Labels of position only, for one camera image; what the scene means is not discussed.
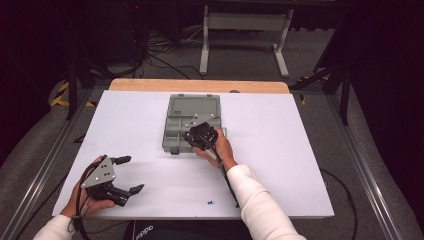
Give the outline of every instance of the table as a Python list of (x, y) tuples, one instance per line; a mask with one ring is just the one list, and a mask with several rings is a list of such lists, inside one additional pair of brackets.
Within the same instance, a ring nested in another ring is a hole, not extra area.
[[(234, 88), (244, 93), (226, 93)], [(53, 215), (66, 204), (88, 164), (108, 154), (133, 157), (114, 167), (116, 187), (128, 190), (142, 183), (145, 187), (125, 207), (107, 209), (95, 217), (239, 219), (240, 209), (235, 208), (219, 170), (195, 154), (171, 155), (161, 147), (169, 96), (184, 89), (220, 95), (222, 122), (235, 158), (255, 171), (290, 217), (334, 215), (296, 104), (284, 83), (160, 79), (116, 79), (103, 93)]]

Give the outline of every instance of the person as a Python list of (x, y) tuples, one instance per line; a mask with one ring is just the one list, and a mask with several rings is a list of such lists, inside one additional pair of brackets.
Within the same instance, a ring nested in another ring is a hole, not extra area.
[[(217, 153), (222, 159), (224, 169), (241, 208), (241, 218), (255, 240), (305, 240), (299, 235), (287, 214), (274, 200), (271, 194), (260, 184), (254, 172), (246, 165), (239, 165), (233, 156), (229, 140), (221, 129), (217, 128), (218, 139), (215, 143)], [(218, 167), (206, 151), (193, 148), (199, 156)], [(60, 215), (50, 220), (36, 235), (35, 239), (71, 239), (74, 231), (69, 231), (71, 217), (75, 215), (76, 195), (79, 184), (75, 185), (71, 198)], [(91, 200), (85, 216), (95, 211), (114, 207), (109, 200)]]
[[(241, 218), (256, 240), (305, 240), (299, 235), (287, 214), (271, 194), (260, 184), (247, 165), (238, 165), (234, 160), (230, 141), (221, 129), (216, 129), (218, 139), (216, 151), (222, 159), (228, 180), (241, 208)], [(194, 152), (218, 167), (218, 162), (206, 151), (194, 148)]]

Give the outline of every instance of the white shirt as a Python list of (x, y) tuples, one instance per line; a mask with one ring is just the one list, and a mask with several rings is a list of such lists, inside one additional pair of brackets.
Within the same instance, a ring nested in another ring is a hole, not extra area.
[[(231, 187), (241, 208), (241, 218), (255, 240), (305, 240), (299, 235), (287, 214), (260, 184), (246, 165), (232, 167), (228, 173)], [(58, 215), (34, 237), (37, 240), (70, 240), (75, 231), (68, 231), (71, 219)]]

